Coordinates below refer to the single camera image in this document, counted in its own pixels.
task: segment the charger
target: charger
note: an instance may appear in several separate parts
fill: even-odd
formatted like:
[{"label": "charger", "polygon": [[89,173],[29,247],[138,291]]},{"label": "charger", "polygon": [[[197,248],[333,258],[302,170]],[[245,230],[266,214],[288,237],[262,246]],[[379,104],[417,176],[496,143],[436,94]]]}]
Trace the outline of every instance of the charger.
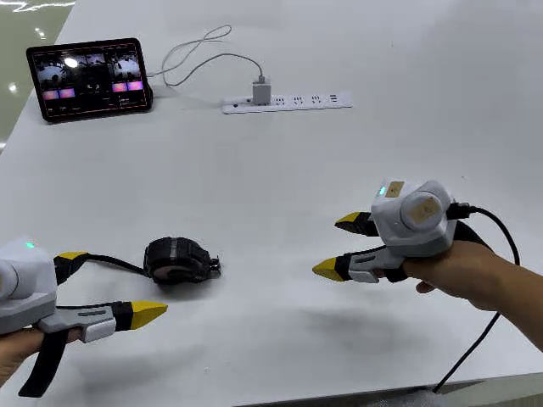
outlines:
[{"label": "charger", "polygon": [[253,82],[253,99],[251,103],[256,106],[268,105],[272,102],[272,84],[269,78],[260,75]]}]

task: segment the white tabletop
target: white tabletop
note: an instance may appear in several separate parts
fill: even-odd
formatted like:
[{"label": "white tabletop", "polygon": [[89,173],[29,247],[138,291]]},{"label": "white tabletop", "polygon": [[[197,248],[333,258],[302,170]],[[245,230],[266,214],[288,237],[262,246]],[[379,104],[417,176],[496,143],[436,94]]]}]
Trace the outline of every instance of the white tabletop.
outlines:
[{"label": "white tabletop", "polygon": [[[10,406],[224,406],[437,382],[491,314],[415,282],[334,283],[311,267],[379,241],[333,223],[368,209],[385,176],[437,179],[510,226],[543,270],[537,2],[78,0],[58,42],[136,36],[149,71],[176,43],[235,26],[231,50],[263,63],[274,93],[352,90],[353,109],[225,116],[250,93],[243,61],[157,93],[154,111],[46,125],[32,96],[0,159],[0,240],[141,264],[157,237],[200,242],[221,279],[162,291],[86,265],[60,304],[148,299],[168,312],[138,332],[69,346],[46,397]],[[470,224],[506,256],[489,220]],[[543,371],[501,320],[454,381]]]}]

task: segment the electrical outlet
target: electrical outlet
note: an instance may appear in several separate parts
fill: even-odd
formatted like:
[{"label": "electrical outlet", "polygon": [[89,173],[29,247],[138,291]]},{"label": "electrical outlet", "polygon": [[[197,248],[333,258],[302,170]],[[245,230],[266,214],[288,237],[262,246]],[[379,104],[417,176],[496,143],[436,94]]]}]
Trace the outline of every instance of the electrical outlet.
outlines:
[{"label": "electrical outlet", "polygon": [[266,106],[251,104],[251,97],[228,98],[222,102],[222,113],[261,113],[352,107],[350,92],[312,93],[310,95],[272,95],[271,103]]}]

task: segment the floor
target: floor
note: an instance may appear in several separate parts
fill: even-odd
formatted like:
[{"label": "floor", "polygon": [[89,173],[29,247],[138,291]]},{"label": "floor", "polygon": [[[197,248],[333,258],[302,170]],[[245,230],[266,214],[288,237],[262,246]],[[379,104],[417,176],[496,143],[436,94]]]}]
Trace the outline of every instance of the floor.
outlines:
[{"label": "floor", "polygon": [[32,89],[25,50],[53,44],[74,2],[0,0],[0,151],[5,147]]},{"label": "floor", "polygon": [[[15,122],[32,89],[25,50],[35,45],[54,43],[74,2],[58,0],[0,0],[0,51],[14,55],[0,64],[0,152],[5,147]],[[448,405],[494,405],[499,407],[543,406],[543,374],[511,377],[483,382],[448,393]],[[292,403],[289,405],[363,405],[356,396]]]}]

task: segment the human hand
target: human hand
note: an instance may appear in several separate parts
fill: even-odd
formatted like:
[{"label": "human hand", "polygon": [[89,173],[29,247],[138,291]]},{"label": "human hand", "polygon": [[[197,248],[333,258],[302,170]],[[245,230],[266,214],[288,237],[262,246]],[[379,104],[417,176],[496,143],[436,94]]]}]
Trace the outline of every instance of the human hand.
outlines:
[{"label": "human hand", "polygon": [[438,257],[406,260],[403,269],[409,277],[422,280],[417,285],[419,293],[438,288],[469,300],[479,309],[495,310],[501,276],[511,266],[482,244],[455,241]]},{"label": "human hand", "polygon": [[[81,332],[71,330],[68,343],[79,339]],[[23,329],[0,336],[0,387],[19,369],[26,358],[40,350],[43,332]]]}]

